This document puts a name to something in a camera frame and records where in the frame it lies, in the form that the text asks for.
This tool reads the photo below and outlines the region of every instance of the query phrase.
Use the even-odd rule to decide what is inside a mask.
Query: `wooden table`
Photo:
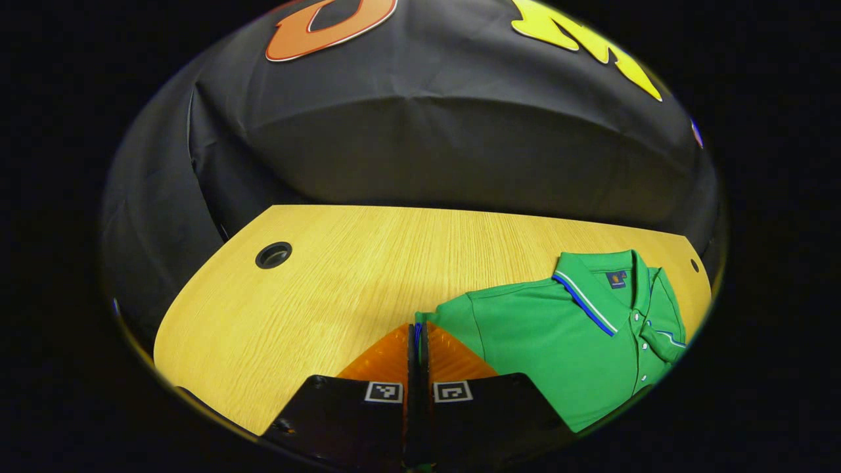
[[[258,268],[257,254],[274,242],[289,242],[291,256]],[[683,236],[529,215],[275,205],[186,284],[158,331],[154,361],[173,385],[260,435],[307,376],[338,374],[416,311],[551,277],[561,252],[628,249],[665,268],[691,337],[711,293]]]

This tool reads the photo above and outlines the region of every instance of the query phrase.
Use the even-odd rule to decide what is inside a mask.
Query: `green polo shirt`
[[[500,375],[527,374],[574,432],[656,383],[686,347],[665,271],[633,250],[564,252],[549,279],[468,292],[415,319]]]

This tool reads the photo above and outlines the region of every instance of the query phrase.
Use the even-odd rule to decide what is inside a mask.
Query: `yellow letter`
[[[651,94],[660,102],[663,98],[660,92],[645,75],[643,69],[624,51],[617,48],[610,41],[602,38],[597,33],[585,28],[584,26],[575,23],[572,19],[567,18],[557,10],[546,7],[534,0],[512,0],[523,19],[511,22],[514,30],[521,35],[529,36],[537,40],[546,41],[547,43],[560,46],[566,50],[578,50],[579,46],[572,38],[565,35],[559,28],[561,25],[566,29],[581,45],[590,52],[593,57],[601,62],[607,64],[608,50],[612,50],[616,56],[616,67],[619,71],[627,77],[631,82],[637,84],[642,90]]]

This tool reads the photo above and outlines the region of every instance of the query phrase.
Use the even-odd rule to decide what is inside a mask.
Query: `orange letter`
[[[266,48],[269,61],[290,61],[311,52],[338,45],[361,35],[388,19],[397,0],[359,0],[357,12],[329,28],[311,31],[315,15],[335,0],[324,0],[280,20],[278,31]]]

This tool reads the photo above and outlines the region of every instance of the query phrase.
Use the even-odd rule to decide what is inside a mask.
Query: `blue sticker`
[[[611,289],[621,289],[625,287],[625,278],[628,277],[625,271],[616,271],[615,273],[605,273],[607,281],[611,283]]]

